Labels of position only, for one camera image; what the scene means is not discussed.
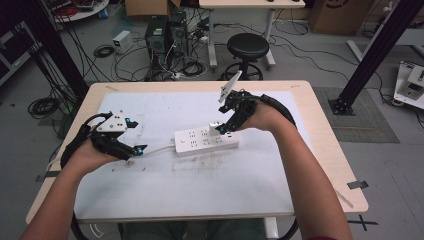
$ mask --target power strip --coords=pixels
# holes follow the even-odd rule
[[[215,127],[219,122],[209,124],[209,127],[188,129],[175,132],[175,148],[179,157],[201,153],[215,152],[224,149],[237,148],[238,134],[228,132],[220,135]]]

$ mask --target stool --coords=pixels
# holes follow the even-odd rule
[[[236,70],[241,70],[243,73],[240,80],[250,80],[249,77],[253,76],[257,76],[257,80],[263,80],[262,71],[251,62],[256,62],[257,59],[268,53],[269,43],[265,38],[252,33],[240,33],[228,40],[227,48],[234,55],[234,58],[240,58],[242,62],[228,66],[224,72],[225,79],[230,80],[236,74]],[[238,66],[238,69],[231,71],[230,69],[235,66]],[[256,72],[249,73],[249,67],[254,68]]]

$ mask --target floor mat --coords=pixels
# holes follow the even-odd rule
[[[399,143],[399,139],[367,91],[363,90],[352,106],[355,116],[340,116],[333,114],[328,100],[336,99],[343,89],[321,87],[313,89],[338,141]]]

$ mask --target black tape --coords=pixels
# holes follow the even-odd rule
[[[362,181],[362,182],[355,181],[355,182],[348,183],[347,186],[349,186],[350,189],[355,189],[355,188],[364,189],[364,188],[367,188],[369,185],[366,181]]]
[[[366,226],[367,224],[368,225],[378,225],[377,222],[364,221],[364,218],[362,218],[361,214],[359,214],[359,219],[360,219],[360,221],[348,220],[347,222],[348,223],[354,223],[354,224],[361,224],[362,227],[364,228],[364,231],[368,231],[367,226]]]
[[[44,178],[48,178],[48,177],[57,177],[59,175],[60,171],[48,171],[46,172],[46,174],[44,175]]]

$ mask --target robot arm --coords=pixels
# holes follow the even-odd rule
[[[94,129],[91,129],[88,123],[97,117],[104,117],[105,120],[94,127]],[[130,147],[118,141],[118,137],[126,132],[128,128],[135,128],[137,125],[137,122],[131,122],[122,113],[101,113],[90,117],[81,126],[72,142],[66,146],[60,161],[61,167],[63,168],[66,165],[72,154],[87,138],[91,139],[94,148],[98,151],[122,160],[128,160],[132,156],[143,155],[143,150],[147,145]]]
[[[225,102],[224,106],[219,108],[219,111],[226,113],[231,109],[234,110],[233,116],[230,117],[227,123],[221,124],[215,128],[221,135],[226,132],[234,132],[243,125],[243,123],[255,113],[257,100],[277,109],[285,118],[296,126],[290,111],[276,99],[265,94],[259,97],[254,96],[245,90],[240,90],[238,92],[232,90],[241,73],[241,71],[238,71],[223,87],[221,87],[219,102],[222,103],[224,99]]]

